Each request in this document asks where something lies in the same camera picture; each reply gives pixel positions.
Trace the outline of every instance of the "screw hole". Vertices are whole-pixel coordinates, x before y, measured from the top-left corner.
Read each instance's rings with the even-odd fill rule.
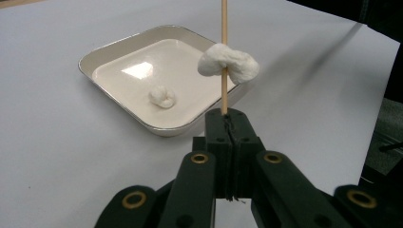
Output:
[[[264,155],[264,159],[270,163],[280,163],[282,162],[282,157],[275,153],[267,153]]]
[[[122,206],[126,209],[135,209],[143,206],[147,199],[147,196],[144,192],[136,191],[127,194],[122,200]]]
[[[377,206],[376,199],[363,191],[351,189],[347,192],[347,198],[356,205],[364,208],[372,209]]]
[[[208,161],[208,156],[205,154],[195,154],[190,160],[194,163],[206,163]]]

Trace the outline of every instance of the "white surface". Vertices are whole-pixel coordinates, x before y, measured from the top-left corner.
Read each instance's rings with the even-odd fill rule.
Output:
[[[92,79],[149,126],[184,127],[221,97],[221,79],[205,78],[197,71],[201,56],[200,50],[182,41],[162,40],[98,67]],[[146,73],[139,72],[144,67],[132,72],[133,67],[144,63]],[[177,100],[175,105],[165,109],[152,104],[148,94],[156,86],[172,89]],[[229,83],[228,90],[234,86]],[[177,133],[173,129],[169,134]]]
[[[231,1],[228,44],[260,63],[234,108],[328,193],[357,183],[398,43],[286,1]],[[0,227],[93,227],[119,190],[171,181],[202,125],[148,132],[78,69],[160,25],[221,39],[217,1],[48,0],[0,10]],[[219,201],[216,227],[256,227]]]

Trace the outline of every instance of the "white fluffy material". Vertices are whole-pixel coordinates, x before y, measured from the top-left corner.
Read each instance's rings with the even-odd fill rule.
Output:
[[[225,67],[235,85],[246,83],[259,74],[259,64],[251,55],[224,44],[215,44],[201,56],[198,72],[202,76],[221,75]]]
[[[169,108],[176,102],[174,91],[163,85],[154,87],[148,94],[148,98],[152,104],[163,108]]]

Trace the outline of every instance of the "white tray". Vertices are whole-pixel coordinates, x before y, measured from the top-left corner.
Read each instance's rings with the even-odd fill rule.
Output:
[[[212,45],[186,28],[162,26],[90,52],[79,68],[148,130],[170,137],[218,106],[221,77],[203,77],[197,71],[200,57]],[[164,109],[149,102],[154,86],[171,88],[176,104]],[[234,88],[228,80],[228,91]]]

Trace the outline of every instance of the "square tray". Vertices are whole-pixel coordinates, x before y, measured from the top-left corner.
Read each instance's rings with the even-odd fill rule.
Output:
[[[154,134],[179,135],[221,99],[221,77],[203,77],[198,61],[215,43],[177,26],[153,28],[91,51],[80,70],[105,94]],[[171,88],[176,103],[152,104],[149,91]],[[228,91],[236,86],[228,80]]]

